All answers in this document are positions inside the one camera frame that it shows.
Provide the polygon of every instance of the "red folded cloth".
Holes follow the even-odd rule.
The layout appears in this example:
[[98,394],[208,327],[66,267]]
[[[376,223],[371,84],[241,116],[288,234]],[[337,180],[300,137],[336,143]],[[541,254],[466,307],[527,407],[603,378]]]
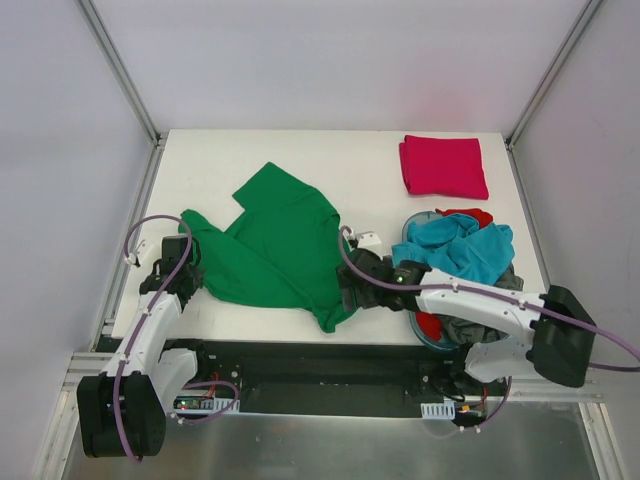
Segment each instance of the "red folded cloth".
[[436,342],[440,341],[442,338],[442,322],[438,317],[427,312],[417,312],[416,322],[427,337]]
[[466,208],[466,209],[451,209],[451,210],[440,210],[436,208],[436,212],[438,212],[443,217],[448,217],[449,215],[453,215],[454,213],[462,213],[463,215],[469,215],[470,217],[478,220],[478,225],[480,228],[484,228],[493,222],[493,215],[489,212],[485,212],[479,208]]
[[486,200],[489,190],[477,138],[407,135],[400,144],[402,178],[411,195],[447,195]]

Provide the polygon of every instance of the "gray wall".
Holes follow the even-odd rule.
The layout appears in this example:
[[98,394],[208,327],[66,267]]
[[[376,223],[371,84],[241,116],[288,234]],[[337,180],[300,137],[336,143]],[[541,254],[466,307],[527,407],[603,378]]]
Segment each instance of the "gray wall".
[[96,0],[158,128],[507,132],[585,0]]
[[[640,2],[605,4],[516,145],[552,281],[640,345]],[[596,360],[632,360],[598,340]],[[640,471],[638,374],[602,373],[630,478]]]
[[0,478],[31,478],[150,144],[71,0],[0,2]]

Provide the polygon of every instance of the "blue cloth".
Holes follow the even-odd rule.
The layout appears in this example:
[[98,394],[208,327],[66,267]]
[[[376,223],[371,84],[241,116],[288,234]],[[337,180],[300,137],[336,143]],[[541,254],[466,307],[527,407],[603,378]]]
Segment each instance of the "blue cloth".
[[409,224],[407,241],[392,248],[393,264],[426,263],[465,280],[493,285],[507,270],[515,252],[508,225],[480,228],[469,215],[455,213],[424,225]]

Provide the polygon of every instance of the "green sleeve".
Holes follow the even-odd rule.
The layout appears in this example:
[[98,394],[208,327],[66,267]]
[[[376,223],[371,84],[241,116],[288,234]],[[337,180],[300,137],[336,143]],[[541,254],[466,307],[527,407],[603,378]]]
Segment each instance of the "green sleeve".
[[316,190],[269,162],[233,194],[245,210],[261,210],[293,203]]

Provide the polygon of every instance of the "green garment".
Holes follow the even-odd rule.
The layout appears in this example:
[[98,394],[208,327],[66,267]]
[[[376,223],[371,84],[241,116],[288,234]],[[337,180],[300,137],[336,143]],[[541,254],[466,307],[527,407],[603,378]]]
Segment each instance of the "green garment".
[[233,194],[245,209],[222,232],[193,210],[182,213],[202,249],[204,285],[223,301],[303,308],[335,332],[342,307],[336,267],[340,215],[315,188],[267,163]]

